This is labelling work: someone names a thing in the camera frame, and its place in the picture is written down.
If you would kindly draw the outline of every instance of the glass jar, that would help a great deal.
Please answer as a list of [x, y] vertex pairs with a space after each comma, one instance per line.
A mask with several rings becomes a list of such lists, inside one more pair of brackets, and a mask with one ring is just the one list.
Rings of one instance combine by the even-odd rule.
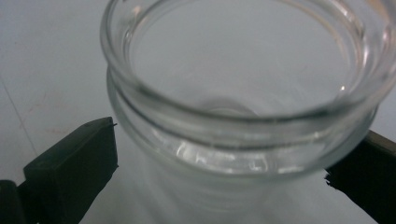
[[387, 0], [112, 0], [107, 87], [153, 223], [242, 223], [333, 164], [396, 81]]

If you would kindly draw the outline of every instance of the black object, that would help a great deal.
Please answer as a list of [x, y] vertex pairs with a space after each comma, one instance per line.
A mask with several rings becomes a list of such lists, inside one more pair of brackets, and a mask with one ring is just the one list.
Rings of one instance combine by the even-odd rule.
[[369, 132], [343, 160], [327, 169], [328, 184], [343, 191], [380, 224], [396, 223], [396, 144]]
[[0, 224], [77, 224], [117, 169], [112, 118], [80, 126], [24, 167], [18, 188], [0, 181]]

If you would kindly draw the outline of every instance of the white table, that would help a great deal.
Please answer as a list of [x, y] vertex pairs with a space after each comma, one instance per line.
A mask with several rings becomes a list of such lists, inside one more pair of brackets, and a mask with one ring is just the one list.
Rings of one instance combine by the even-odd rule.
[[[0, 1], [0, 179], [23, 181], [22, 167], [93, 119], [113, 116], [99, 23], [106, 0]], [[396, 141], [396, 89], [372, 130]], [[129, 139], [116, 129], [120, 168], [82, 223], [130, 223]], [[319, 171], [273, 201], [280, 223], [375, 223]]]

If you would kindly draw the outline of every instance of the jar mouth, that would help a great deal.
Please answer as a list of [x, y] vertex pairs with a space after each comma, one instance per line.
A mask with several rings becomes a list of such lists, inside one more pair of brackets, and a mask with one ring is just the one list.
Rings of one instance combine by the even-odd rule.
[[[348, 91], [336, 95], [333, 100], [326, 104], [316, 105], [291, 114], [274, 114], [271, 116], [258, 115], [256, 113], [229, 113], [227, 111], [221, 111], [222, 108], [202, 110], [193, 106], [183, 105], [161, 92], [154, 90], [150, 85], [147, 85], [147, 83], [139, 79], [139, 76], [134, 73], [134, 69], [131, 68], [125, 60], [129, 57], [129, 52], [125, 52], [124, 47], [121, 47], [120, 43], [116, 43], [121, 39], [133, 38], [134, 29], [139, 25], [139, 22], [147, 20], [147, 14], [165, 1], [159, 1], [154, 4], [154, 6], [150, 6], [150, 8], [146, 9], [144, 9], [143, 6], [134, 7], [134, 10], [132, 10], [132, 18], [130, 18], [132, 21], [129, 21], [131, 23], [128, 29], [121, 29], [119, 31], [117, 30], [119, 27], [116, 27], [119, 25], [116, 20], [120, 18], [116, 18], [114, 14], [114, 9], [118, 2], [117, 0], [109, 2], [102, 20], [100, 35], [102, 48], [109, 66], [112, 70], [116, 71], [114, 73], [115, 82], [120, 84], [116, 85], [117, 91], [125, 96], [125, 100], [131, 101], [134, 99], [129, 98], [134, 98], [135, 96], [130, 95], [129, 91], [137, 92], [139, 97], [150, 101], [150, 106], [166, 108], [163, 110], [163, 113], [168, 113], [169, 116], [172, 117], [172, 113], [177, 111], [177, 113], [194, 115], [203, 119], [222, 119], [238, 123], [273, 123], [323, 118], [330, 115], [342, 115], [351, 112], [361, 112], [361, 114], [363, 114], [378, 105], [391, 90], [396, 81], [394, 76], [396, 70], [396, 66], [394, 65], [396, 60], [396, 19], [395, 16], [391, 16], [392, 14], [389, 12], [389, 10], [396, 11], [394, 4], [379, 1], [381, 3], [375, 6], [366, 6], [366, 9], [370, 8], [372, 10], [371, 13], [373, 15], [364, 17], [365, 15], [360, 11], [360, 8], [354, 8], [354, 6], [349, 6], [343, 2], [332, 3], [334, 6], [327, 9], [334, 10], [332, 13], [335, 14], [333, 15], [337, 15], [338, 17], [326, 18], [320, 17], [313, 11], [309, 11], [312, 8], [307, 9], [306, 5], [304, 5], [305, 2], [311, 4], [311, 7], [326, 5], [320, 1], [317, 5], [312, 3], [312, 1], [299, 1], [298, 3], [281, 1], [299, 8], [305, 13], [313, 13], [312, 18], [320, 21], [321, 24], [328, 25], [329, 27], [327, 27], [327, 29], [338, 36], [337, 38], [339, 39], [335, 41], [346, 41], [345, 43], [352, 45], [346, 46], [346, 48], [349, 48], [346, 50], [349, 51], [349, 59], [347, 60], [354, 60], [352, 63], [356, 65], [355, 68], [348, 71], [349, 73], [353, 73], [351, 78], [347, 80], [347, 82], [349, 82]], [[376, 18], [377, 21], [372, 22], [371, 20], [373, 18]], [[331, 26], [326, 20], [333, 20], [338, 23]], [[344, 29], [343, 34], [337, 34], [337, 32], [340, 31], [339, 28]]]

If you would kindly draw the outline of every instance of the line on surface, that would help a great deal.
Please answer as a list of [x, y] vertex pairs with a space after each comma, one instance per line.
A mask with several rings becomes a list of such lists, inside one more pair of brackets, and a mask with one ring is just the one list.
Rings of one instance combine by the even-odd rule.
[[3, 80], [3, 78], [2, 78], [1, 75], [0, 75], [0, 82], [1, 82], [1, 84], [3, 85], [3, 87], [4, 87], [4, 90], [6, 91], [7, 97], [8, 97], [8, 99], [9, 99], [9, 101], [11, 102], [12, 107], [14, 107], [15, 113], [16, 113], [17, 116], [18, 116], [18, 120], [19, 120], [20, 123], [21, 123], [21, 126], [22, 126], [22, 128], [23, 128], [23, 131], [24, 131], [26, 137], [27, 137], [27, 140], [28, 140], [29, 143], [30, 143], [30, 146], [32, 147], [33, 152], [34, 152], [35, 155], [37, 156], [37, 151], [35, 150], [35, 145], [33, 145], [33, 141], [32, 141], [32, 139], [30, 138], [28, 132], [26, 131], [26, 128], [25, 128], [24, 124], [22, 123], [21, 115], [20, 115], [20, 113], [18, 112], [17, 107], [15, 106], [14, 101], [12, 100], [11, 95], [10, 95], [9, 92], [8, 92], [6, 83], [4, 82], [4, 80]]

